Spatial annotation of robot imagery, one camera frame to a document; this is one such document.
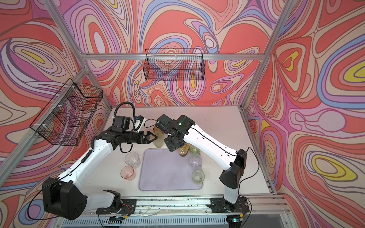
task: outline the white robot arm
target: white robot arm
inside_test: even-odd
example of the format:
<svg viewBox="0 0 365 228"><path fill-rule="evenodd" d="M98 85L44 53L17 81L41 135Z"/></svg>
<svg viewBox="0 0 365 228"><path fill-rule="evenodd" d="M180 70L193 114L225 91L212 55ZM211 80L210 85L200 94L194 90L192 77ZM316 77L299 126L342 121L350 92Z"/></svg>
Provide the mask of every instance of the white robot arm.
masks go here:
<svg viewBox="0 0 365 228"><path fill-rule="evenodd" d="M61 173L57 179L48 178L43 183L43 204L46 212L74 220L82 212L104 208L117 213L122 206L120 194L111 190L103 193L83 195L80 192L86 179L99 163L121 143L148 144L157 137L147 131L146 135L135 126L128 131L129 120L124 116L114 116L113 125L92 139L92 146L71 167ZM239 179L246 166L246 152L228 148L205 133L186 116L172 120L162 115L156 126L168 137L165 143L170 151L190 143L212 157L223 169L220 180L225 185L224 199L234 204L238 198Z"/></svg>

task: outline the black wire basket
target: black wire basket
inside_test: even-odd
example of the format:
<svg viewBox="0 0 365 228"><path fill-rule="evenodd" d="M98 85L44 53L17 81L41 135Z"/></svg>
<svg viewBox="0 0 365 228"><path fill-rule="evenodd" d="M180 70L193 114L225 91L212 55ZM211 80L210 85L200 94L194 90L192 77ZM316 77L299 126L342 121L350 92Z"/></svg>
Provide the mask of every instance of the black wire basket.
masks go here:
<svg viewBox="0 0 365 228"><path fill-rule="evenodd" d="M34 129L33 123L30 128L53 145L77 146L102 98L103 90L73 83L38 128Z"/></svg>
<svg viewBox="0 0 365 228"><path fill-rule="evenodd" d="M204 81L203 49L146 49L146 81Z"/></svg>

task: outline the purple tray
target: purple tray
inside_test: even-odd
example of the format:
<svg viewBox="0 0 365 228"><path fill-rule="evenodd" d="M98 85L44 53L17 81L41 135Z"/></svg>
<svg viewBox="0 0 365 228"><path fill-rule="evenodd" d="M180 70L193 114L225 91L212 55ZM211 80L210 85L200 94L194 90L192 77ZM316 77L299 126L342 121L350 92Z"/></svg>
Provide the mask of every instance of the purple tray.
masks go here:
<svg viewBox="0 0 365 228"><path fill-rule="evenodd" d="M188 157L167 148L146 149L143 155L138 188L141 191L198 190L202 184L191 179Z"/></svg>

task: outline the pink wall panel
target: pink wall panel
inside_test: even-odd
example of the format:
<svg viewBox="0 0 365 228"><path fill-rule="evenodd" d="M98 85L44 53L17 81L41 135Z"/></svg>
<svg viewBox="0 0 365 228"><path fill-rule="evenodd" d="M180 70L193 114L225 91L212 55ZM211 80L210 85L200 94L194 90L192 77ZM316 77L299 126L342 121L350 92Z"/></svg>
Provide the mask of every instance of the pink wall panel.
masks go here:
<svg viewBox="0 0 365 228"><path fill-rule="evenodd" d="M41 1L0 1L0 22L1 165L36 115L80 67ZM56 177L89 148L106 113L100 104L78 147L53 146L43 138L36 141L0 188L1 228L47 227L53 222L30 220L27 206L47 177ZM41 194L30 215L53 216L43 211Z"/></svg>
<svg viewBox="0 0 365 228"><path fill-rule="evenodd" d="M245 106L300 227L365 227L365 2L300 0Z"/></svg>
<svg viewBox="0 0 365 228"><path fill-rule="evenodd" d="M88 61L112 106L240 105L258 61L217 61L204 82L146 81L143 61Z"/></svg>
<svg viewBox="0 0 365 228"><path fill-rule="evenodd" d="M60 1L85 53L143 53L145 48L202 47L206 53L263 53L281 1Z"/></svg>

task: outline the metal mounting plate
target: metal mounting plate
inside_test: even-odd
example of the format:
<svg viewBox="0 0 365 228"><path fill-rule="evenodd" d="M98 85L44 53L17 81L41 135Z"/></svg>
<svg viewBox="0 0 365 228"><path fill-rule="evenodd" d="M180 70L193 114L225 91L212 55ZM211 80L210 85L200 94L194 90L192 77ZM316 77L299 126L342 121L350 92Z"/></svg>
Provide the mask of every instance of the metal mounting plate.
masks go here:
<svg viewBox="0 0 365 228"><path fill-rule="evenodd" d="M210 199L210 208L213 213L223 213L228 212L226 208L226 202L224 198L211 198ZM244 197L239 197L237 202L233 205L234 209L232 212L242 212L242 214L246 214L250 211L250 208L247 203L247 199Z"/></svg>
<svg viewBox="0 0 365 228"><path fill-rule="evenodd" d="M136 208L136 202L137 200L136 199L122 199L122 204L126 204L128 206L130 206L130 208L132 208L132 212L128 213L130 210L129 210L129 207L127 206L122 206L122 208L120 209L120 211L118 212L118 214L134 214L134 211L135 211L135 208ZM112 213L108 210L105 210L104 208L99 208L96 210L96 214L98 215L112 215Z"/></svg>

